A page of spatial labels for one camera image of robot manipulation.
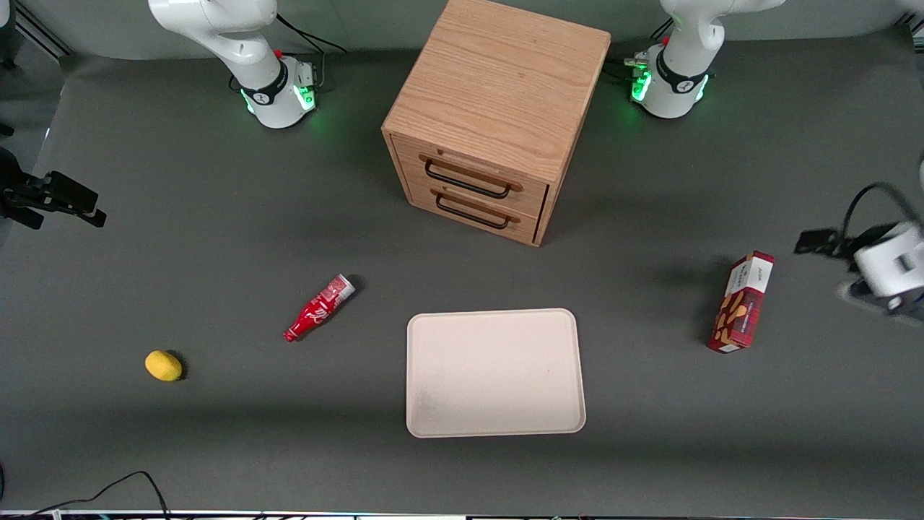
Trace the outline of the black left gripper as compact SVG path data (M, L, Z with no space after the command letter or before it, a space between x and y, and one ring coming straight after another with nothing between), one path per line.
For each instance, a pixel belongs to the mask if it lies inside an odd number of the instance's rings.
M888 222L872 226L854 237L840 234L836 228L803 230L794 246L794 254L796 256L802 256L803 254L835 256L845 262L855 262L855 255L859 250L874 246L879 241L884 241L898 224L898 222Z

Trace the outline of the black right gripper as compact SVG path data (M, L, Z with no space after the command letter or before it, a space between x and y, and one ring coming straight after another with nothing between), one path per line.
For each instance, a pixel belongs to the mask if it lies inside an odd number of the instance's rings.
M97 207L99 195L68 175L52 171L45 177L26 173L6 148L1 148L1 218L39 230L44 216L30 207L17 207L9 195L44 185L47 211L76 216L93 227L105 226L107 215Z

